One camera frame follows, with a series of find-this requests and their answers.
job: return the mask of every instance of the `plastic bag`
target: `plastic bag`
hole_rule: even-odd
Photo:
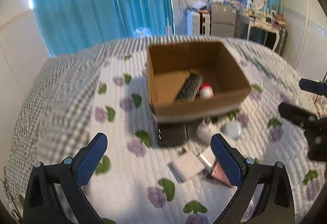
[[[134,36],[139,38],[152,37],[152,32],[149,28],[138,28],[135,30]]]

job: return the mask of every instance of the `brown cardboard box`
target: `brown cardboard box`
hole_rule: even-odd
[[[203,77],[211,99],[175,101],[190,72]],[[237,109],[251,88],[221,42],[184,42],[148,47],[149,104],[157,123],[176,123]]]

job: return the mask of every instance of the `quilted bedspread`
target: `quilted bedspread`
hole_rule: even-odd
[[[6,165],[13,197],[10,208],[19,205],[19,194],[25,195],[37,160],[46,165],[59,163],[74,156],[97,132],[104,132],[108,149],[87,191],[101,217],[117,224],[212,223],[235,190],[208,180],[203,173],[181,183],[170,170],[169,162],[178,158],[182,147],[156,146],[144,51],[153,43],[213,40],[224,42],[252,85],[240,109],[229,115],[243,126],[237,148],[263,164],[285,163],[298,223],[324,184],[324,164],[307,160],[303,132],[281,118],[277,106],[285,100],[316,113],[312,97],[299,89],[300,77],[271,50],[217,37],[122,39],[50,59],[15,128]],[[216,125],[228,121],[227,116],[221,117]],[[191,139],[183,147],[195,152],[201,146]],[[167,190],[167,183],[174,188]]]
[[[243,69],[252,91],[238,110],[219,118],[216,125],[238,120],[243,136],[236,147],[245,157],[262,164],[285,164],[298,222],[323,186],[324,165],[307,160],[303,131],[280,117],[278,105],[291,101],[314,111],[311,98],[300,91],[295,75],[288,72],[286,77],[288,65],[277,55],[271,54],[270,64],[264,63],[257,57],[269,50],[255,46],[258,52],[254,55],[244,42],[238,47],[233,40],[224,43]],[[90,136],[106,134],[108,148],[89,183],[89,201],[101,217],[117,224],[213,223],[236,187],[208,179],[204,172],[184,183],[176,176],[170,163],[179,157],[182,148],[196,153],[203,147],[196,138],[181,147],[157,147],[156,125],[148,106],[146,57],[145,50],[111,57],[101,69]],[[254,202],[243,220],[253,207]]]

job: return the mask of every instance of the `pink phone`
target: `pink phone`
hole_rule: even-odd
[[[233,187],[229,182],[226,174],[224,173],[218,161],[215,161],[214,163],[214,167],[211,172],[211,177],[227,185],[228,187]]]

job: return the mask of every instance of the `drawer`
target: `drawer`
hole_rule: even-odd
[[[211,35],[218,37],[234,37],[235,26],[226,24],[211,24]]]
[[[266,30],[267,29],[267,24],[255,21],[254,22],[254,27]]]

